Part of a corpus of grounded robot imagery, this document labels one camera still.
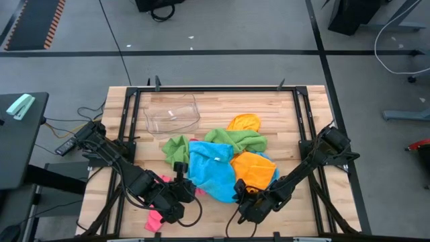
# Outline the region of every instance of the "transparent bowl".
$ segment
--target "transparent bowl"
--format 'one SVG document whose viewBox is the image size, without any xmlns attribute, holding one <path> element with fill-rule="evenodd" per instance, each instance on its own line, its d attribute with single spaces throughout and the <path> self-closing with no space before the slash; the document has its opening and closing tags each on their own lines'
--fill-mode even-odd
<svg viewBox="0 0 430 242">
<path fill-rule="evenodd" d="M 200 113 L 192 94 L 151 102 L 143 109 L 146 129 L 157 139 L 185 134 L 199 128 Z"/>
</svg>

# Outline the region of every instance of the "stapler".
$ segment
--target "stapler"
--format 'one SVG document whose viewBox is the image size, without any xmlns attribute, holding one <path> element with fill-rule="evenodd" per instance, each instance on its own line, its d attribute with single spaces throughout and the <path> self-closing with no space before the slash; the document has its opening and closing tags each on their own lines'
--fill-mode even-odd
<svg viewBox="0 0 430 242">
<path fill-rule="evenodd" d="M 30 94 L 22 94 L 7 110 L 7 114 L 14 115 L 14 119 L 22 120 L 35 98 Z"/>
</svg>

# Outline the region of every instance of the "yellow towel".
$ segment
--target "yellow towel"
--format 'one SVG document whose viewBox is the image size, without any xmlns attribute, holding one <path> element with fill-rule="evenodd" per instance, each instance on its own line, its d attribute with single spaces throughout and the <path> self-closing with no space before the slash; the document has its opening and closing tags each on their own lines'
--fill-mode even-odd
<svg viewBox="0 0 430 242">
<path fill-rule="evenodd" d="M 255 114 L 241 114 L 233 118 L 227 130 L 254 130 L 258 132 L 261 121 Z"/>
</svg>

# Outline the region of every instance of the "wooden tabletop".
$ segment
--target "wooden tabletop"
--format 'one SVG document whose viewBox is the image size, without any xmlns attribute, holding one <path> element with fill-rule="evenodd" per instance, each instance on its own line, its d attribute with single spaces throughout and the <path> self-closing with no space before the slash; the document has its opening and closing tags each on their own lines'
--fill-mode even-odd
<svg viewBox="0 0 430 242">
<path fill-rule="evenodd" d="M 126 87 L 110 87 L 106 99 L 103 124 L 106 126 L 106 136 L 114 140 L 118 137 L 122 107 L 124 105 Z M 332 119 L 331 109 L 325 87 L 322 85 L 308 86 L 310 105 L 314 116 L 317 132 L 326 126 Z M 158 175 L 174 177 L 175 172 L 171 165 L 164 162 L 165 154 L 161 151 L 168 141 L 155 139 L 146 130 L 143 109 L 149 102 L 175 102 L 185 93 L 144 93 L 140 98 L 138 121 L 136 126 L 136 158 L 135 165 L 144 169 L 151 169 Z M 188 138 L 203 140 L 204 135 L 213 128 L 226 128 L 230 121 L 239 114 L 253 113 L 260 117 L 261 128 L 259 133 L 267 137 L 266 154 L 274 160 L 281 175 L 287 175 L 300 162 L 298 141 L 300 134 L 294 109 L 291 92 L 193 92 L 200 112 L 200 127 L 189 132 Z M 130 102 L 129 116 L 134 100 Z M 304 103 L 300 98 L 302 113 L 305 115 Z M 126 126 L 128 134 L 130 120 Z M 310 138 L 307 120 L 305 119 L 306 136 Z M 99 214 L 106 201 L 111 170 L 104 168 L 92 178 L 87 185 L 82 205 L 79 224 L 88 227 Z M 357 211 L 353 200 L 347 174 L 335 167 L 325 167 L 327 183 L 332 203 L 336 206 L 349 224 L 360 230 Z M 237 208 L 237 204 L 224 204 L 209 195 L 199 195 L 203 205 L 203 216 L 200 222 L 191 227 L 183 228 L 179 224 L 164 224 L 160 232 L 162 237 L 225 237 L 225 227 Z M 189 224 L 195 221 L 199 208 L 195 202 L 184 204 L 185 215 L 181 220 Z M 320 202 L 325 231 L 328 232 L 327 215 L 324 205 Z M 113 231 L 116 207 L 112 209 L 109 232 Z M 127 201 L 124 204 L 121 237 L 153 237 L 154 233 L 147 231 L 144 226 L 148 211 L 133 207 Z M 248 237 L 254 229 L 253 223 L 237 224 L 239 214 L 236 215 L 229 228 L 231 237 Z M 281 236 L 313 236 L 317 235 L 314 212 L 308 180 L 299 183 L 292 194 L 292 199 L 279 212 L 271 212 L 267 218 L 258 225 L 256 237 L 271 237 L 274 231 Z M 77 234 L 83 231 L 78 228 Z"/>
</svg>

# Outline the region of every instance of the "black desk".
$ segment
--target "black desk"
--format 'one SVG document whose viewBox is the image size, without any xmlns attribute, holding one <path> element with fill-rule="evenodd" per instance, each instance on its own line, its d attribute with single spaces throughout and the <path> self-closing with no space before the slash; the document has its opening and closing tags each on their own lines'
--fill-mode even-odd
<svg viewBox="0 0 430 242">
<path fill-rule="evenodd" d="M 22 93 L 0 95 L 0 191 L 20 187 L 24 182 L 84 194 L 85 182 L 29 165 L 39 127 L 44 123 L 47 93 L 29 93 L 36 99 L 22 120 L 6 113 Z"/>
<path fill-rule="evenodd" d="M 47 93 L 29 93 L 36 99 L 22 120 L 6 113 L 22 94 L 0 95 L 0 190 L 15 189 L 24 182 L 34 143 L 43 119 Z"/>
</svg>

